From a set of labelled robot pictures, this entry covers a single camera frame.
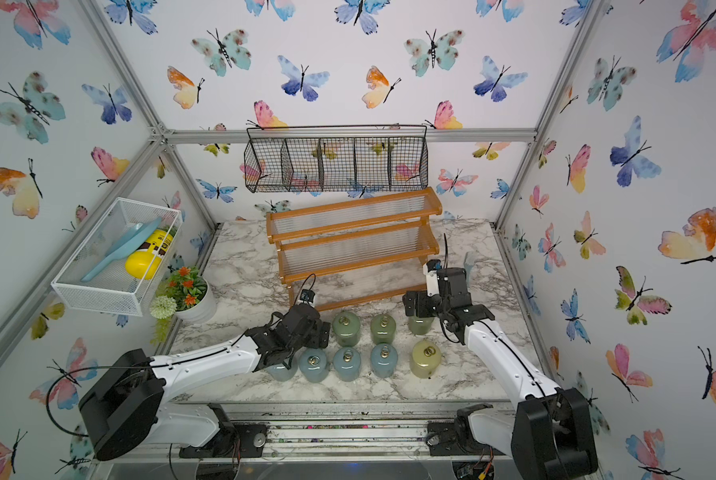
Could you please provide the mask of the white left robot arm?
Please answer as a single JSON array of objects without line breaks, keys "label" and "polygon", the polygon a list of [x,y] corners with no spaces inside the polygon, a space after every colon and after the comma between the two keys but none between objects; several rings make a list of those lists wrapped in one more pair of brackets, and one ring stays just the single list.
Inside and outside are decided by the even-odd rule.
[{"label": "white left robot arm", "polygon": [[174,355],[123,354],[79,404],[95,458],[112,461],[144,444],[179,445],[190,458],[239,453],[242,434],[219,406],[174,398],[227,377],[290,366],[301,349],[327,347],[330,331],[312,305],[299,303],[220,344]]}]

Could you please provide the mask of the small green canister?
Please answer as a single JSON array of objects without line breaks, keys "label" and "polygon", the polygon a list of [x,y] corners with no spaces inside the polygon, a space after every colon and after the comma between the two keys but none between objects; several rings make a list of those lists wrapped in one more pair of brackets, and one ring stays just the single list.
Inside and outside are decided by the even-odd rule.
[{"label": "small green canister", "polygon": [[407,326],[413,335],[423,336],[430,332],[433,321],[433,317],[409,316],[407,318]]}]

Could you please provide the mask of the yellow-green canister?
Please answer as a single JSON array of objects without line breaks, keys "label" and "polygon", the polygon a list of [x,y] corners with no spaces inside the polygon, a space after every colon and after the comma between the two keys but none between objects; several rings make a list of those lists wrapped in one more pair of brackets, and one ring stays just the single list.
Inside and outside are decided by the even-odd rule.
[{"label": "yellow-green canister", "polygon": [[440,348],[429,340],[420,340],[411,351],[410,370],[421,379],[429,379],[442,362]]}]

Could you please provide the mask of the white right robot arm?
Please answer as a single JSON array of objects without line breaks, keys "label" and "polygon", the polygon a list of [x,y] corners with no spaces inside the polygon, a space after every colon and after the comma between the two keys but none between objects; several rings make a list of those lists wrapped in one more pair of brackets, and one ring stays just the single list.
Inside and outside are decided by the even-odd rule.
[{"label": "white right robot arm", "polygon": [[473,302],[467,272],[430,260],[426,287],[403,296],[407,315],[439,320],[444,337],[474,353],[500,383],[513,406],[500,414],[478,404],[434,423],[426,443],[433,455],[491,454],[513,459],[524,479],[578,479],[599,469],[589,405],[576,388],[564,389],[512,343],[491,310]]}]

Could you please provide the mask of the blue canister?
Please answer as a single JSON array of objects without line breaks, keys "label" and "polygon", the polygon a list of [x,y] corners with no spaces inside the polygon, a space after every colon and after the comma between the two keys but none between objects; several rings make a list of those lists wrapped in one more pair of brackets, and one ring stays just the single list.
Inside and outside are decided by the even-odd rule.
[{"label": "blue canister", "polygon": [[389,378],[396,370],[398,353],[389,343],[379,343],[371,352],[371,367],[373,373],[379,378]]},{"label": "blue canister", "polygon": [[332,364],[340,380],[353,382],[361,373],[361,354],[353,347],[343,347],[335,353]]},{"label": "blue canister", "polygon": [[278,382],[292,380],[298,371],[298,363],[294,360],[292,360],[289,364],[280,363],[266,368],[266,372]]},{"label": "blue canister", "polygon": [[330,362],[323,349],[307,348],[299,358],[299,369],[311,383],[321,383],[329,375]]}]

